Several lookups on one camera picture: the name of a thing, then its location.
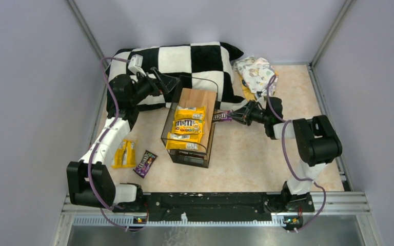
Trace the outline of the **purple M&M candy bag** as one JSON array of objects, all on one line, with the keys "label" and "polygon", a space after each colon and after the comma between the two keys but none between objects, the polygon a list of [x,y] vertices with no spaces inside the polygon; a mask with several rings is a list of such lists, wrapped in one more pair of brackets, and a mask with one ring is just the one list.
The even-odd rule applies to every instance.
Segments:
[{"label": "purple M&M candy bag", "polygon": [[147,173],[149,172],[152,164],[157,159],[157,155],[146,150],[143,154],[141,161],[133,168],[134,172],[141,178],[145,178]]}]

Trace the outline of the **purple brown M&M bag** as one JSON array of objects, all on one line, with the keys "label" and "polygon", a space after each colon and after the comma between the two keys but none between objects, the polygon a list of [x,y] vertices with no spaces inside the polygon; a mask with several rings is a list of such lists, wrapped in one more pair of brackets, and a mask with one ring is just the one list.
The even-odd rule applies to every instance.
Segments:
[{"label": "purple brown M&M bag", "polygon": [[212,122],[213,123],[219,123],[219,122],[225,122],[225,121],[232,121],[232,111],[222,111],[218,113],[214,113],[212,117]]}]

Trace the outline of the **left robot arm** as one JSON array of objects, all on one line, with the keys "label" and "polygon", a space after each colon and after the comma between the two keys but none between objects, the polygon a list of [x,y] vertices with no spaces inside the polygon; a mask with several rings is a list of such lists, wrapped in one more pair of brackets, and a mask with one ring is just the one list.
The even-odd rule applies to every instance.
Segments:
[{"label": "left robot arm", "polygon": [[115,184],[109,174],[122,140],[132,131],[139,115],[137,105],[148,96],[169,94],[180,79],[151,68],[154,77],[138,72],[136,80],[120,74],[106,80],[107,98],[112,103],[105,126],[89,150],[66,168],[69,199],[73,205],[122,210],[141,199],[137,184]]}]

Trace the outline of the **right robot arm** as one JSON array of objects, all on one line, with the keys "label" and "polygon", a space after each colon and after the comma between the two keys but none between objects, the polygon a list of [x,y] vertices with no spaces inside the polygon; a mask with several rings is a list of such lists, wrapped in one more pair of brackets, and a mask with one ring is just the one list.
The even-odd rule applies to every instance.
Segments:
[{"label": "right robot arm", "polygon": [[[291,177],[283,184],[277,202],[286,206],[305,202],[310,188],[315,186],[322,192],[325,188],[316,181],[320,173],[334,159],[342,154],[342,143],[326,115],[312,118],[284,119],[282,100],[270,97],[266,107],[255,100],[249,101],[229,116],[243,124],[260,123],[267,137],[280,140],[282,151]],[[293,168],[287,153],[286,140],[294,139],[300,157],[296,169]]]}]

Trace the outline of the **yellow peanut M&M bag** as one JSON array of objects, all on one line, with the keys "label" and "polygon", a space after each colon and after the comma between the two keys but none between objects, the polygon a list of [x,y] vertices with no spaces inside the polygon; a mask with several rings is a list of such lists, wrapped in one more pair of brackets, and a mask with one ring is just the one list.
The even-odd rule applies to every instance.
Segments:
[{"label": "yellow peanut M&M bag", "polygon": [[179,135],[203,134],[203,120],[181,119],[174,120],[171,133]]}]

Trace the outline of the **yellow candy bag back side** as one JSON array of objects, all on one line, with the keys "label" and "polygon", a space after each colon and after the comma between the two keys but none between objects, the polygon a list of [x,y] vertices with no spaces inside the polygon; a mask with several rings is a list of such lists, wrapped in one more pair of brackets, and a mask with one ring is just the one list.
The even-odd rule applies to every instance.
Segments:
[{"label": "yellow candy bag back side", "polygon": [[175,120],[181,119],[194,119],[194,120],[204,120],[206,115],[206,107],[180,107],[178,106],[175,114]]}]

